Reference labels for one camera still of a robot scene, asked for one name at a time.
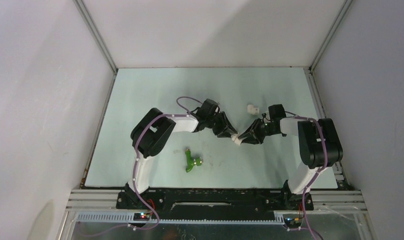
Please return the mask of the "green plastic faucet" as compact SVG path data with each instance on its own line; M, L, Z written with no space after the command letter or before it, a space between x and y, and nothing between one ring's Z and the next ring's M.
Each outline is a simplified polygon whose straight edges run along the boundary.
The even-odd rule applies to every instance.
M185 149L186 163L187 166L185 171L189 173L193 167L199 167L203 165L203 159L200 156L192 156L191 150L189 148Z

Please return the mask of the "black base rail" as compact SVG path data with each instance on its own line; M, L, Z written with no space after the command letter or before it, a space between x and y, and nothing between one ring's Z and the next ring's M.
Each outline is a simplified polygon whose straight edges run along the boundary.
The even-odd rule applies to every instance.
M149 210L154 218L178 221L267 221L279 211L312 211L310 194L306 199L293 196L284 200L278 188L159 188L150 187L143 201L130 201L125 187L118 193L116 208Z

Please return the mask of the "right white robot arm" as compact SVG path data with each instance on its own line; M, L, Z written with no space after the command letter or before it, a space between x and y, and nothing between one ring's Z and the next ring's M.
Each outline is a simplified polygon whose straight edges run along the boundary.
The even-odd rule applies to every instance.
M232 140L240 144L260 145L267 136L288 135L298 138L301 163L295 174L281 188L281 204L293 209L306 199L313 183L326 170L343 158L343 148L331 118L314 119L299 116L275 104L268 108L269 118L256 119Z

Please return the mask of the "white elbow fitting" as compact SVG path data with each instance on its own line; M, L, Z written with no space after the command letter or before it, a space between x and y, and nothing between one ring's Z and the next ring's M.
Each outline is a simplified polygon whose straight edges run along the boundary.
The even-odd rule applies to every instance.
M231 140L238 146L240 146L242 144L242 139L240 139L237 134L232 134Z

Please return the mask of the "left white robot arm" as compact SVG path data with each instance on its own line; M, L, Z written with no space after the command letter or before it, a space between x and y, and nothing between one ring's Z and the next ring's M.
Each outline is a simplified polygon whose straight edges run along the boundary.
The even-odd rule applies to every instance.
M218 138L237 135L226 113L209 98L194 110L186 108L184 114L164 113L156 107L151 108L130 133L136 157L132 177L125 187L129 203L135 208L147 204L145 191L149 188L148 176L153 165L151 159L163 150L171 134L197 133L204 129L211 129Z

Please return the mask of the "white elbow fitting far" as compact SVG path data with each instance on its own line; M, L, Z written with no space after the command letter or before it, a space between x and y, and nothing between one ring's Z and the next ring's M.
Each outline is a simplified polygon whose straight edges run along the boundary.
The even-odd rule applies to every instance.
M249 105L247 106L247 112L248 112L249 114L251 114L251 115L257 116L257 115L259 115L259 108L256 107L256 106L254 106L254 105L252 105L252 104L249 104Z

